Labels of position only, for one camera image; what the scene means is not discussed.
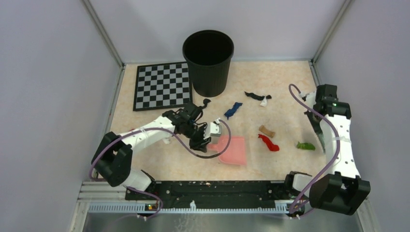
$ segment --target black trash bin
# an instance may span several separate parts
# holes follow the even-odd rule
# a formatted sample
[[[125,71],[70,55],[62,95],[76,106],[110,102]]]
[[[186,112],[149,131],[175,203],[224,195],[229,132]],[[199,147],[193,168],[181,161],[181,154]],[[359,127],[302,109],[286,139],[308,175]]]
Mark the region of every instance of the black trash bin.
[[[189,36],[182,47],[188,73],[195,91],[215,97],[226,87],[234,42],[216,30],[202,30]]]

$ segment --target checkered pattern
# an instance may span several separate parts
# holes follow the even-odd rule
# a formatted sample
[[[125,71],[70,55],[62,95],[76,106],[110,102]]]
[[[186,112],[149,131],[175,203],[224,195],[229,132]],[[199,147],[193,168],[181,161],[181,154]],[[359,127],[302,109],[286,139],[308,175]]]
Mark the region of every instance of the checkered pattern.
[[[186,63],[138,67],[134,111],[181,107],[191,100]]]

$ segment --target gray wall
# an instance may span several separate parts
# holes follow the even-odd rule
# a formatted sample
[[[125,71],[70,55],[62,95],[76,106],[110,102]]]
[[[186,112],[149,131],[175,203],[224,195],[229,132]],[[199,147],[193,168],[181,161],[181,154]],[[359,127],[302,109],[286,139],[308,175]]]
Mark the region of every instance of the gray wall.
[[[384,231],[408,231],[410,1],[357,0],[321,57],[324,83],[350,103],[358,169]]]
[[[192,33],[216,29],[235,60],[312,58],[343,0],[91,0],[125,62],[183,60]]]
[[[67,231],[118,66],[79,0],[0,3],[0,231]]]

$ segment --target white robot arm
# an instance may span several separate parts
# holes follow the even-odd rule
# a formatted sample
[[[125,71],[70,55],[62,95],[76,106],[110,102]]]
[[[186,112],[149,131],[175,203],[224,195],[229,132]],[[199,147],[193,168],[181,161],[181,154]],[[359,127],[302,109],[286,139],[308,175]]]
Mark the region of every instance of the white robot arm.
[[[305,112],[321,141],[327,163],[332,161],[337,151],[337,140],[340,140],[340,151],[336,160],[327,169],[325,176],[305,192],[305,196],[314,208],[351,215],[370,193],[370,183],[361,179],[354,162],[350,139],[350,106],[338,101],[337,87],[333,85],[318,86],[316,91],[301,97],[308,107],[329,120],[339,134],[336,137],[325,120],[310,111]],[[312,179],[308,174],[297,172],[291,172],[286,177],[287,185],[299,192]]]
[[[126,133],[119,135],[113,132],[107,133],[91,163],[115,139],[134,132],[133,135],[121,139],[107,150],[97,161],[95,169],[112,187],[122,185],[136,190],[146,190],[153,178],[142,170],[131,168],[133,153],[136,154],[157,141],[164,140],[166,142],[172,136],[169,132],[159,129],[166,129],[174,134],[183,134],[190,139],[192,150],[206,152],[206,145],[211,142],[211,136],[219,137],[221,134],[217,120],[209,124],[196,124],[196,120],[203,114],[202,110],[209,102],[206,99],[204,100],[205,105],[199,107],[193,103],[188,103],[184,109],[176,112],[167,111],[154,121]]]

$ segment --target beige dog bone toy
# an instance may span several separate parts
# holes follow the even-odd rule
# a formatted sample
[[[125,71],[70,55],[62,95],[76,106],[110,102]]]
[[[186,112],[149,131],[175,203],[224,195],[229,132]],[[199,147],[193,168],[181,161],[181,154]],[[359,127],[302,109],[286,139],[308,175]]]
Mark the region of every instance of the beige dog bone toy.
[[[259,127],[259,131],[266,134],[267,136],[273,138],[275,136],[275,133],[273,131],[268,130],[264,125],[261,125]]]

